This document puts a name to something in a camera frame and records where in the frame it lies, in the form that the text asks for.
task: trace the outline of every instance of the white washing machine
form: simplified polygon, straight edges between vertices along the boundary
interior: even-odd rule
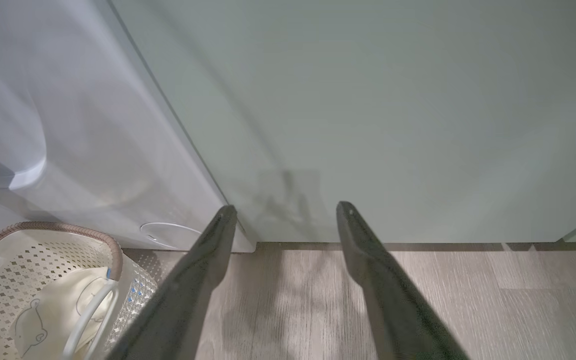
[[[100,3],[0,1],[0,228],[188,250],[226,199]],[[237,230],[233,251],[255,245]]]

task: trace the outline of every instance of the basket handle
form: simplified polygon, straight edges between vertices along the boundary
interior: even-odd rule
[[[84,330],[86,329],[86,326],[88,325],[90,319],[95,314],[96,310],[101,305],[102,301],[104,301],[104,299],[106,298],[106,296],[110,292],[112,292],[114,289],[116,289],[118,287],[118,284],[119,283],[117,281],[109,279],[108,283],[106,285],[103,285],[101,290],[99,290],[99,292],[94,294],[92,300],[90,300],[90,303],[88,303],[88,305],[86,306],[86,309],[83,310],[83,312],[81,313],[81,316],[79,317],[79,319],[77,320],[77,323],[75,324],[75,327],[73,328],[72,332],[70,333],[70,336],[68,337],[68,341],[66,341],[66,346],[63,347],[63,353],[61,354],[62,360],[72,360],[73,359],[73,356],[75,355],[75,351],[77,350],[77,345],[80,343],[80,339],[82,339],[82,335],[83,335]],[[115,294],[112,301],[113,302],[117,301],[117,294]],[[102,323],[102,325],[99,326],[98,333],[99,333],[99,331],[103,331],[103,325],[104,325],[103,323]],[[88,350],[88,352],[90,353],[93,350],[94,350],[93,346],[90,346],[90,349]]]
[[[4,239],[7,235],[10,235],[16,231],[20,230],[51,230],[51,231],[61,231],[63,233],[71,233],[75,235],[82,235],[83,237],[88,237],[90,239],[98,240],[105,243],[108,248],[110,248],[110,256],[112,257],[112,266],[110,267],[110,280],[119,281],[122,276],[122,269],[124,267],[124,253],[122,248],[119,246],[117,241],[112,238],[112,236],[105,234],[101,231],[93,230],[91,228],[86,228],[77,225],[70,225],[68,223],[60,222],[49,222],[49,221],[25,221],[18,222],[14,225],[10,225],[0,231],[0,240]]]

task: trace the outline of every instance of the laundry basket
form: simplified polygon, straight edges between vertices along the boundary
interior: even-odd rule
[[[82,312],[66,343],[64,358],[72,356],[84,326],[112,292],[105,318],[86,354],[87,359],[103,358],[155,292],[156,283],[103,232],[41,221],[16,223],[0,231],[0,360],[20,359],[9,328],[35,294],[75,269],[99,267],[110,269],[108,284]]]

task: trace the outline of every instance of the white plastic basket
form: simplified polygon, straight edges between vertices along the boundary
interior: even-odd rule
[[[109,282],[82,313],[62,359],[73,357],[90,317],[109,292],[112,303],[86,359],[101,359],[156,291],[153,278],[109,235],[75,225],[30,221],[0,231],[0,360],[20,359],[9,328],[46,284],[75,269],[108,267]]]

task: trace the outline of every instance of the wooden floor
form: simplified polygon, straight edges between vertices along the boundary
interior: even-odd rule
[[[397,249],[391,254],[472,359],[576,360],[576,250]],[[125,252],[158,280],[183,255]],[[361,288],[338,244],[263,243],[231,255],[197,358],[376,358]]]

